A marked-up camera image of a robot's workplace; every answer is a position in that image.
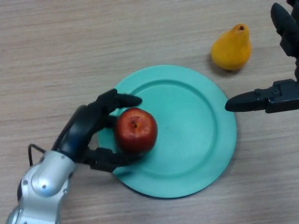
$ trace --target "cable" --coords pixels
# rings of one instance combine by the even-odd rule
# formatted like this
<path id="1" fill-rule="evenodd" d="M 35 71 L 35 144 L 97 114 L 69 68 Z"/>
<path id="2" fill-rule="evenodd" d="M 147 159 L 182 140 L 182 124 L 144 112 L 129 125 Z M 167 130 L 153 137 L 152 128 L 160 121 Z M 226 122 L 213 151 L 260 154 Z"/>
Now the cable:
<path id="1" fill-rule="evenodd" d="M 33 165 L 33 161 L 32 161 L 32 149 L 31 148 L 34 148 L 36 149 L 37 151 L 41 152 L 41 153 L 45 153 L 46 150 L 40 148 L 39 146 L 35 145 L 35 144 L 30 144 L 28 146 L 28 157 L 29 157 L 29 165 L 32 166 Z"/>

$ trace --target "yellow pear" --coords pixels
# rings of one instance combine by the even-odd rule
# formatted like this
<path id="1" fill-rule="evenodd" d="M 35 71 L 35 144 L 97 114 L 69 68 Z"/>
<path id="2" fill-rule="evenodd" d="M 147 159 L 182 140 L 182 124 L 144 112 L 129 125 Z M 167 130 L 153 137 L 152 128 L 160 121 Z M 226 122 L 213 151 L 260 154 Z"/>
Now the yellow pear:
<path id="1" fill-rule="evenodd" d="M 211 48 L 212 61 L 225 70 L 241 69 L 250 56 L 249 29 L 242 23 L 221 34 Z"/>

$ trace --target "red apple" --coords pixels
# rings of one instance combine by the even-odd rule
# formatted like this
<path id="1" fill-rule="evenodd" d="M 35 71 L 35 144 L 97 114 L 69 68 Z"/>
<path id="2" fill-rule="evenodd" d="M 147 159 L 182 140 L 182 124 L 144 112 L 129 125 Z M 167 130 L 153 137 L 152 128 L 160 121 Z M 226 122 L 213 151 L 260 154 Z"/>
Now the red apple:
<path id="1" fill-rule="evenodd" d="M 118 117 L 114 131 L 120 150 L 127 153 L 144 153 L 154 147 L 158 127 L 150 113 L 139 108 L 129 108 Z"/>

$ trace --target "turquoise plate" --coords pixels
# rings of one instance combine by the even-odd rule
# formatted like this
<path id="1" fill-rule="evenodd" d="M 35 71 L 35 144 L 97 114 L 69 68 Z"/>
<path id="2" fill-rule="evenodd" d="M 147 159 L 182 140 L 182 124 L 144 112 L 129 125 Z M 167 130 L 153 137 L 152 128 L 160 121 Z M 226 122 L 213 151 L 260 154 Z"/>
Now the turquoise plate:
<path id="1" fill-rule="evenodd" d="M 176 198 L 214 182 L 229 164 L 236 144 L 236 121 L 228 100 L 210 79 L 179 66 L 139 70 L 116 86 L 143 99 L 139 108 L 158 125 L 155 147 L 137 164 L 114 175 L 129 188 L 153 197 Z M 124 109 L 112 115 L 120 115 Z M 99 145 L 117 151 L 112 130 L 98 133 Z"/>

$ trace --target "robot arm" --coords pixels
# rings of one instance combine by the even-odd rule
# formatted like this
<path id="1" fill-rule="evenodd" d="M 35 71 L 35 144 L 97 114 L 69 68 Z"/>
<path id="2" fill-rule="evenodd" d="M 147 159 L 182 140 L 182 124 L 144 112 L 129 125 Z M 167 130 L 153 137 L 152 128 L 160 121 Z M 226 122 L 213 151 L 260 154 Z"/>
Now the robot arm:
<path id="1" fill-rule="evenodd" d="M 6 224 L 59 224 L 61 204 L 69 192 L 70 178 L 78 163 L 113 172 L 117 167 L 140 160 L 138 155 L 115 154 L 106 148 L 91 150 L 88 144 L 94 133 L 114 126 L 117 118 L 109 115 L 112 111 L 138 106 L 141 102 L 138 97 L 119 94 L 112 89 L 89 105 L 80 106 L 50 151 L 30 145 L 30 169 L 20 181 L 19 204 L 10 213 Z M 36 165 L 32 163 L 31 147 L 43 153 Z"/>
<path id="2" fill-rule="evenodd" d="M 276 113 L 299 109 L 299 1 L 287 0 L 287 3 L 293 7 L 291 15 L 280 4 L 274 3 L 271 18 L 281 36 L 281 48 L 287 56 L 296 58 L 296 80 L 276 81 L 268 89 L 255 89 L 235 96 L 227 101 L 227 111 Z"/>

